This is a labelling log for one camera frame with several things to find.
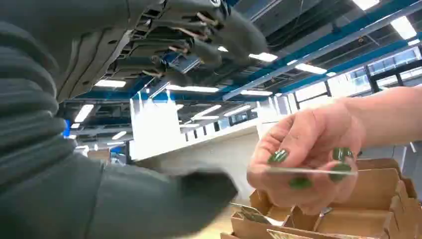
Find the person's hand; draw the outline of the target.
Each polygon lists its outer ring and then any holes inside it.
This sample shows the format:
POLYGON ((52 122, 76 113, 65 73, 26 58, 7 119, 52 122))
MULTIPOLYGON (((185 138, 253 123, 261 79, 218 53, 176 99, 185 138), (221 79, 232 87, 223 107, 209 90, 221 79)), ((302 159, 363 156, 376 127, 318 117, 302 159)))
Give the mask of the person's hand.
POLYGON ((247 181, 276 206, 317 215, 352 193, 363 137, 361 122, 342 102, 299 111, 260 139, 247 181))

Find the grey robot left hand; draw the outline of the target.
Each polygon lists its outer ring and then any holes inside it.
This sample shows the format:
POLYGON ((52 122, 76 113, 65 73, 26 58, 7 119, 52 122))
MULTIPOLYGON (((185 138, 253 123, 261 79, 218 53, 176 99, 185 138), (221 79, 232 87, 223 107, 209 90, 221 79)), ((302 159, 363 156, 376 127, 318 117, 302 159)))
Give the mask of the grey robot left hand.
POLYGON ((264 35, 223 0, 3 0, 0 3, 0 236, 3 239, 171 239, 208 226, 237 194, 218 169, 167 177, 89 159, 63 136, 59 103, 88 92, 109 66, 191 83, 155 56, 186 43, 206 62, 212 43, 236 58, 264 35), (156 10, 153 51, 120 58, 156 10))

